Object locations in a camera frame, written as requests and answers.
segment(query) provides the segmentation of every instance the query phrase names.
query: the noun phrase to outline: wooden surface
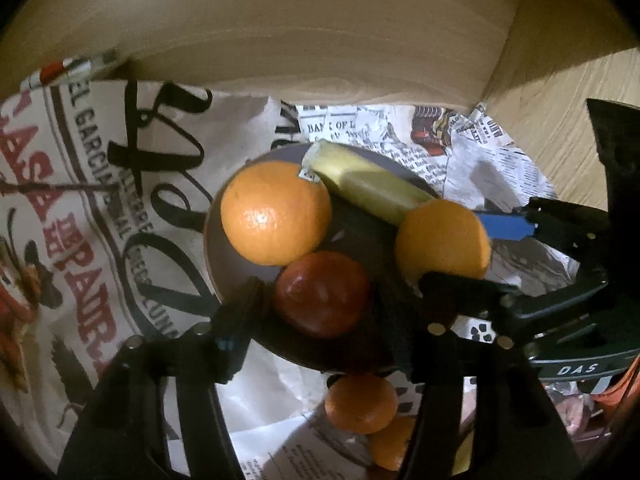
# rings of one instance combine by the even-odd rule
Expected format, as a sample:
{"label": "wooden surface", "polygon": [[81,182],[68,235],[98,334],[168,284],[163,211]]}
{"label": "wooden surface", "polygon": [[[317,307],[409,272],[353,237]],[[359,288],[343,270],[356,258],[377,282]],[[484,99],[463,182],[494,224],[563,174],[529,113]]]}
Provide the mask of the wooden surface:
{"label": "wooden surface", "polygon": [[560,198],[606,209],[587,97],[640,105],[637,40],[572,0],[522,0],[486,88],[489,113]]}
{"label": "wooden surface", "polygon": [[296,102],[473,106],[519,0],[29,0],[0,42],[0,92],[116,46],[131,75]]}

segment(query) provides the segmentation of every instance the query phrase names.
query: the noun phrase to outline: red tomato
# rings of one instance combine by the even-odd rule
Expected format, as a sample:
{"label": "red tomato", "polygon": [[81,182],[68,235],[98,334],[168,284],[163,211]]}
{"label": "red tomato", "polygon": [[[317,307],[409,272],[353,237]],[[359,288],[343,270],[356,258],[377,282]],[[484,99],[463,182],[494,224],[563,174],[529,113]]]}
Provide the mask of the red tomato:
{"label": "red tomato", "polygon": [[281,273],[275,307],[300,332],[338,337],[362,319],[369,300],[369,277],[362,264],[344,254],[306,254]]}

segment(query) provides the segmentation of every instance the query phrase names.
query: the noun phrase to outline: plate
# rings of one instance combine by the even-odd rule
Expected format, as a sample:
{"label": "plate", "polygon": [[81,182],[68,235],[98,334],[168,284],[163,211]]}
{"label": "plate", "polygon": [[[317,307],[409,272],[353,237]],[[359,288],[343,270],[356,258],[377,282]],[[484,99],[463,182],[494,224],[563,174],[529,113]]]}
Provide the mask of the plate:
{"label": "plate", "polygon": [[[244,168],[267,160],[299,164],[310,146],[311,144],[290,144],[248,161]],[[353,146],[348,148],[415,186],[433,193],[423,179],[386,156]],[[209,276],[222,308],[229,304],[249,277],[256,276],[265,283],[273,284],[282,270],[282,267],[259,266],[245,260],[226,238],[220,219],[220,201],[232,179],[233,177],[214,197],[204,229]],[[331,202],[332,222],[318,250],[336,251],[350,256],[363,264],[372,278],[385,275],[402,282],[394,257],[396,228],[338,196],[331,195]],[[267,301],[270,301],[270,292],[268,288]],[[254,339],[288,361],[323,372],[385,372],[394,367],[391,354],[373,320],[371,309],[352,332],[335,339],[315,339],[295,330],[269,308],[262,329]]]}

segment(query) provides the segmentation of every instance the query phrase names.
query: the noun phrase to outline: metal screw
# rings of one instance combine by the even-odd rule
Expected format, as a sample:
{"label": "metal screw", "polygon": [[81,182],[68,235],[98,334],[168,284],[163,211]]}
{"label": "metal screw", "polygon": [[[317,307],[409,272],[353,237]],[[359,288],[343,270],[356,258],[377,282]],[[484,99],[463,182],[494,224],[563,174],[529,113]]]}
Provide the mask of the metal screw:
{"label": "metal screw", "polygon": [[497,342],[498,346],[504,348],[505,350],[511,350],[513,348],[513,340],[505,335],[499,335],[495,339],[495,342]]}
{"label": "metal screw", "polygon": [[533,359],[534,357],[538,357],[538,354],[540,354],[540,347],[533,342],[527,343],[522,347],[522,352],[527,359]]}
{"label": "metal screw", "polygon": [[429,331],[429,333],[431,335],[442,335],[447,331],[447,329],[444,328],[444,325],[442,325],[440,323],[431,323],[427,327],[427,330]]}
{"label": "metal screw", "polygon": [[203,321],[201,323],[196,324],[193,327],[193,332],[195,335],[205,335],[211,331],[211,323],[208,321]]}
{"label": "metal screw", "polygon": [[511,308],[515,304],[516,300],[511,294],[505,294],[500,298],[500,305],[504,308]]}
{"label": "metal screw", "polygon": [[132,335],[124,342],[124,346],[126,346],[129,350],[133,350],[134,348],[138,348],[145,342],[145,338],[141,335]]}

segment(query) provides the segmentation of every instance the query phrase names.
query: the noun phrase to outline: small orange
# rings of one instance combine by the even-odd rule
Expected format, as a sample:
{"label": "small orange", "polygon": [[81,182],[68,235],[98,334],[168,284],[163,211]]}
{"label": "small orange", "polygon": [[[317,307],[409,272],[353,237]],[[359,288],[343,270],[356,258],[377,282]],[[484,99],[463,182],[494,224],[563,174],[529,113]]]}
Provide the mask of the small orange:
{"label": "small orange", "polygon": [[412,416],[396,416],[386,428],[371,435],[369,453],[373,462],[389,471],[400,471],[414,426]]}
{"label": "small orange", "polygon": [[491,244],[473,211],[444,199],[409,211],[396,236],[396,263],[416,284],[427,272],[482,278],[491,261]]}
{"label": "small orange", "polygon": [[398,410],[393,386],[372,374],[350,374],[329,388],[324,410],[331,423],[342,431],[369,434],[389,424]]}
{"label": "small orange", "polygon": [[322,181],[298,176],[300,166],[279,160],[240,171],[220,203],[222,227],[250,262],[284,266],[313,251],[331,222],[331,199]]}

